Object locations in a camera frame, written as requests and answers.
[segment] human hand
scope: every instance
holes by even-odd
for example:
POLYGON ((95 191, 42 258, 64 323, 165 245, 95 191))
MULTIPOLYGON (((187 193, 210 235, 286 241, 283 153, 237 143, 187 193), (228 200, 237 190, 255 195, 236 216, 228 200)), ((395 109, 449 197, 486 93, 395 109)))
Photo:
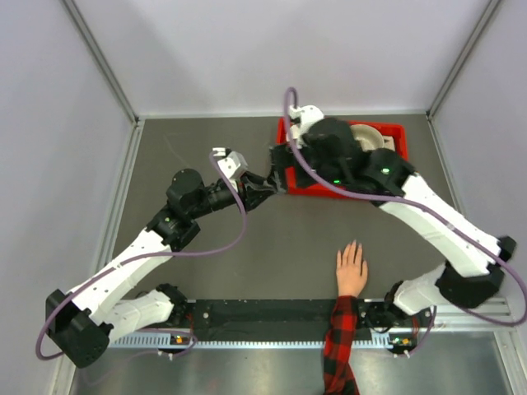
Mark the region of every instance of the human hand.
POLYGON ((344 253, 337 252, 338 296, 358 297, 368 279, 368 264, 362 260, 362 244, 348 244, 344 253))

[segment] white backdrop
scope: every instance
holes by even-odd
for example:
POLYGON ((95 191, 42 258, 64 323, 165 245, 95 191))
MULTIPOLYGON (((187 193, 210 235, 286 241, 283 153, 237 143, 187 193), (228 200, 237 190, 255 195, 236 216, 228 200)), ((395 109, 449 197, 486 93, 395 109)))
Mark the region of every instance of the white backdrop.
POLYGON ((45 299, 93 270, 132 129, 60 2, 3 5, 0 393, 42 395, 55 365, 35 357, 45 299))
POLYGON ((428 109, 487 0, 77 0, 140 115, 428 109))
MULTIPOLYGON (((519 244, 512 264, 527 281, 527 2, 506 0, 482 37, 436 125, 469 218, 519 244)), ((518 316, 521 293, 504 294, 518 316)), ((527 325, 522 333, 527 345, 527 325)))

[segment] gray mat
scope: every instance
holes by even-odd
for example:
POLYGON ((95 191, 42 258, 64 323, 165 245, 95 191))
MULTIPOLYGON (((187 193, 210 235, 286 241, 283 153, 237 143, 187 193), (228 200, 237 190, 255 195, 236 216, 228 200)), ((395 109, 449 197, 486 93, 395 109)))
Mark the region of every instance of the gray mat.
MULTIPOLYGON (((451 204, 424 115, 352 118, 402 124, 410 161, 451 204)), ((175 172, 194 168, 205 184, 218 178, 208 162, 213 147, 239 151, 251 171, 267 174, 268 146, 276 137, 276 126, 277 118, 147 120, 115 252, 128 246, 165 204, 165 191, 175 172)), ((235 207, 198 222, 202 231, 188 251, 220 247, 240 232, 235 207)), ((333 298, 336 252, 353 239, 363 243, 370 264, 365 298, 383 297, 396 281, 418 277, 443 261, 404 223, 370 203, 285 195, 271 197, 249 214, 245 238, 229 252, 210 258, 172 259, 147 276, 137 292, 169 282, 190 299, 333 298)))

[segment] sleeve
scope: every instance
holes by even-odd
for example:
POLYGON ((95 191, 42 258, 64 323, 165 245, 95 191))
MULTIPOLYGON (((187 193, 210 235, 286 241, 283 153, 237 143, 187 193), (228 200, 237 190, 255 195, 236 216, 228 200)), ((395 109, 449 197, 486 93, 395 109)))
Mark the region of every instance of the sleeve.
POLYGON ((324 347, 324 395, 359 395, 349 357, 357 325, 357 299, 341 296, 331 316, 324 347))

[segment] metal beam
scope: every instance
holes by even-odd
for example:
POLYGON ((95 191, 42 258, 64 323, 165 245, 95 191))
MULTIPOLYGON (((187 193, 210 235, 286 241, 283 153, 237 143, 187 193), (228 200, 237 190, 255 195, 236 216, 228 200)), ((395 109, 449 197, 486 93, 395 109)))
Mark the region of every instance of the metal beam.
POLYGON ((133 125, 136 125, 138 123, 139 118, 135 114, 135 111, 133 111, 132 105, 130 104, 128 98, 124 94, 123 88, 119 84, 117 77, 115 76, 110 65, 108 64, 108 61, 106 60, 106 57, 104 56, 99 45, 97 44, 97 41, 91 33, 91 30, 88 27, 86 21, 84 20, 84 17, 82 16, 77 4, 74 0, 60 0, 60 2, 63 4, 64 9, 66 10, 73 24, 80 33, 84 44, 86 45, 88 51, 93 57, 93 60, 99 68, 99 71, 102 74, 103 78, 106 80, 108 87, 114 94, 115 99, 119 102, 119 105, 126 113, 126 116, 130 120, 130 122, 133 125))
POLYGON ((454 85, 457 76, 463 69, 464 65, 467 63, 467 60, 469 59, 469 56, 472 53, 474 47, 481 39, 483 32, 488 27, 489 22, 497 14, 497 10, 502 3, 503 0, 490 0, 488 2, 488 5, 485 7, 485 10, 479 18, 478 23, 476 24, 474 30, 470 34, 469 39, 465 43, 458 58, 455 60, 454 66, 452 66, 452 68, 450 69, 450 72, 446 77, 445 82, 443 82, 443 85, 439 89, 439 92, 437 92, 435 99, 432 101, 430 109, 427 111, 427 115, 430 119, 433 119, 436 116, 437 111, 439 110, 439 108, 443 104, 443 101, 445 100, 445 97, 448 95, 450 89, 454 85))

